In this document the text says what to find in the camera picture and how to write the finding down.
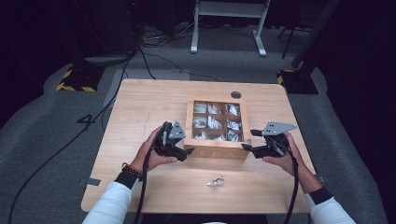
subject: hand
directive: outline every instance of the hand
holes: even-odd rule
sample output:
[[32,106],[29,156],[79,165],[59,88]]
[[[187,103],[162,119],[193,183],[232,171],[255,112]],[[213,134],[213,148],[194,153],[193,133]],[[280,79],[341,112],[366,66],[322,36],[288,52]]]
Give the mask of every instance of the hand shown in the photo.
[[[137,151],[136,157],[130,164],[131,167],[134,167],[136,170],[143,172],[143,162],[145,161],[146,154],[148,153],[149,147],[151,146],[155,136],[160,131],[161,127],[162,126],[155,129],[150,134],[148,139],[142,144],[142,146],[139,148],[139,151]],[[161,164],[173,163],[176,161],[177,161],[176,157],[159,156],[155,150],[151,150],[150,158],[148,161],[148,170],[150,171]]]
[[[293,137],[291,136],[290,133],[285,133],[285,135],[288,138],[289,146],[291,148],[293,156],[296,158],[298,162],[298,177],[303,192],[310,193],[315,190],[321,189],[323,185],[317,180],[314,174],[312,174],[312,172],[306,167],[303,161],[303,157],[301,156],[300,150],[297,148],[297,145],[295,144]],[[262,160],[271,163],[273,165],[278,165],[290,175],[294,175],[293,162],[291,161],[291,156],[289,153],[286,153],[285,156],[280,158],[263,157]]]
[[[291,148],[291,151],[293,153],[293,156],[296,158],[298,164],[299,164],[299,170],[300,169],[307,169],[305,166],[305,163],[303,161],[303,158],[301,156],[300,150],[297,148],[293,137],[291,136],[290,133],[284,133],[286,135],[286,138],[288,139],[289,146]],[[293,172],[293,163],[291,161],[291,156],[289,153],[286,153],[285,156],[275,158],[275,157],[263,157],[263,161],[266,161],[268,163],[271,163],[273,165],[278,165],[280,166],[284,171],[289,173],[290,175],[294,175]]]

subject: gray carpet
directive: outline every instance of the gray carpet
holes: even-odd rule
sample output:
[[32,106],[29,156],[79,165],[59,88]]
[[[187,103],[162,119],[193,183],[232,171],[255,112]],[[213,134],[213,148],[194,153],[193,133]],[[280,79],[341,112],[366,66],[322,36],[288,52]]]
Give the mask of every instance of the gray carpet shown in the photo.
[[[268,55],[263,58],[256,49],[252,29],[204,30],[199,36],[197,54],[190,54],[190,35],[163,47],[142,50],[190,72],[179,72],[171,63],[146,55],[152,75],[158,78],[276,83],[276,71],[290,68],[293,55],[301,46],[298,42],[304,42],[306,33],[296,32],[293,39],[297,42],[290,45],[285,60],[281,60],[288,34],[277,39],[280,30],[264,29],[262,39]],[[77,120],[87,114],[96,116],[103,109],[121,69],[121,64],[107,67],[97,92],[56,91],[69,65],[50,76],[43,87],[44,95],[18,111],[0,131],[0,223],[7,223],[12,201],[32,172],[84,129]],[[146,71],[146,66],[142,54],[136,53],[127,74],[138,77],[142,71]],[[174,76],[175,71],[185,77]],[[318,174],[358,223],[387,223],[376,183],[332,110],[323,75],[316,69],[312,78],[319,95],[289,98]],[[16,203],[13,223],[80,223],[84,219],[81,183],[90,177],[111,109],[29,182]],[[269,223],[283,223],[284,218],[268,215]],[[125,223],[133,220],[134,214],[128,214]],[[307,215],[298,214],[290,221],[307,222]]]

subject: black circular hole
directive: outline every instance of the black circular hole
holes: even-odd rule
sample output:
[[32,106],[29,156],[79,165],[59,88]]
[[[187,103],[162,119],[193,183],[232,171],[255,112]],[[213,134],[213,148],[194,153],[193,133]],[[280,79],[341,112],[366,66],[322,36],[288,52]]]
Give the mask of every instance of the black circular hole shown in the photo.
[[231,92],[231,96],[234,98],[234,99],[239,99],[239,98],[241,98],[241,92],[239,92],[239,91],[233,91],[233,92]]

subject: black wristband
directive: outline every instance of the black wristband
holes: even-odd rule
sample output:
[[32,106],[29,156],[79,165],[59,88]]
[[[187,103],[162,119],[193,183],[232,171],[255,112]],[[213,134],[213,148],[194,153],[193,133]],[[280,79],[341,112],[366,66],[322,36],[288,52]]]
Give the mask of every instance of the black wristband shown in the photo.
[[127,171],[122,171],[119,176],[117,176],[115,181],[125,185],[128,189],[131,189],[134,186],[134,182],[136,182],[137,178],[137,175]]
[[310,192],[309,196],[311,196],[312,201],[314,201],[315,204],[324,203],[332,197],[330,192],[327,191],[327,189],[325,187],[315,190],[313,192]]

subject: person's right hand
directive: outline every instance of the person's right hand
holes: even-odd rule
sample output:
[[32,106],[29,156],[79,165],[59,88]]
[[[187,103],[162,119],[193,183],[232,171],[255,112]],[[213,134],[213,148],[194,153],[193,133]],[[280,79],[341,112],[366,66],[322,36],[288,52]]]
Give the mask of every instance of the person's right hand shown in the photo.
[[[284,133],[286,135],[286,138],[288,138],[289,146],[291,148],[291,151],[293,153],[293,156],[296,158],[298,164],[299,164],[299,170],[306,168],[305,163],[303,161],[303,158],[300,154],[300,150],[297,148],[293,137],[291,136],[290,133]],[[273,165],[280,166],[284,171],[289,173],[290,175],[294,175],[293,172],[293,163],[291,161],[291,157],[289,153],[286,153],[285,156],[283,157],[263,157],[263,161],[266,161],[268,163],[271,163]]]
[[[288,138],[290,149],[293,153],[293,156],[296,158],[298,162],[298,177],[300,186],[303,189],[304,193],[310,193],[315,190],[321,189],[323,186],[317,180],[317,178],[312,174],[312,172],[306,167],[303,157],[301,156],[300,150],[297,148],[293,137],[290,133],[285,133]],[[280,158],[275,157],[263,157],[263,161],[271,163],[273,165],[280,166],[284,171],[288,172],[290,175],[294,175],[293,171],[293,162],[291,160],[291,156],[289,153],[286,153],[285,156]]]

